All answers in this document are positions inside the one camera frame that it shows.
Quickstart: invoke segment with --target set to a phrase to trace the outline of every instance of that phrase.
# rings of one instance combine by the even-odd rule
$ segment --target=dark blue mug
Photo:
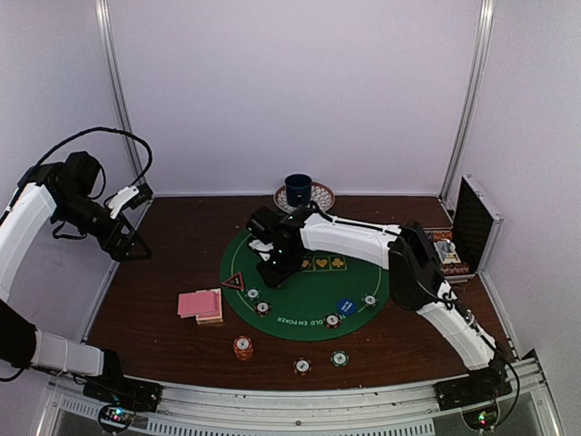
[[[292,174],[284,179],[287,187],[287,203],[297,207],[310,203],[310,188],[312,179],[307,174]]]

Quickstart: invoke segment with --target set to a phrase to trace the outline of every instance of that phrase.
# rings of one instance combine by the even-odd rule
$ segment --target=open case
[[[464,174],[451,229],[428,231],[449,282],[474,277],[486,265],[504,221],[471,174]]]

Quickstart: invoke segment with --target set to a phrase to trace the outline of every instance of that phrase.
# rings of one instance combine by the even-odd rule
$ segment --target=blue disc
[[[357,305],[355,305],[353,300],[345,298],[337,303],[337,311],[339,311],[341,315],[349,316],[357,311]]]

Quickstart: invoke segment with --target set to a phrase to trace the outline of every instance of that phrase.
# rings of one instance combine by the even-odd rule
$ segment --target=poker chip
[[[248,336],[239,336],[234,340],[232,345],[234,354],[241,361],[249,361],[254,355],[254,347],[252,346],[251,338]]]
[[[353,300],[344,298],[337,303],[337,311],[339,311],[341,315],[350,316],[357,311],[357,305]]]
[[[336,329],[341,324],[341,318],[335,313],[330,313],[325,317],[325,327],[328,329]]]
[[[375,295],[364,295],[361,300],[367,307],[375,307],[378,303],[378,299]]]
[[[334,352],[330,356],[330,362],[333,364],[333,366],[336,366],[337,368],[342,368],[343,366],[347,366],[347,364],[349,363],[349,355],[341,351]]]
[[[292,364],[292,369],[295,374],[304,376],[312,370],[312,364],[308,359],[301,357]]]
[[[272,306],[269,302],[259,302],[254,307],[254,311],[259,316],[268,315],[272,310]]]
[[[258,289],[250,288],[246,290],[246,298],[249,300],[258,300],[261,297],[261,292]]]

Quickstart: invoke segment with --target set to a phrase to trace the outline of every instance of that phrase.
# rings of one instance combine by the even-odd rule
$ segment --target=wooden table
[[[439,333],[414,312],[388,302],[369,324],[327,342],[284,341],[253,329],[224,300],[224,324],[198,326],[177,316],[178,295],[219,286],[222,253],[250,214],[271,197],[160,198],[141,226],[150,261],[124,263],[97,316],[89,343],[116,350],[129,375],[164,382],[232,389],[317,390],[434,380],[466,372]],[[435,198],[339,197],[332,212],[373,223],[416,219],[425,227],[449,226]],[[465,285],[463,303],[508,349],[506,336],[480,280]],[[234,338],[249,335],[254,357],[239,361]],[[333,351],[350,356],[345,368],[330,364]],[[313,363],[306,377],[292,363]]]

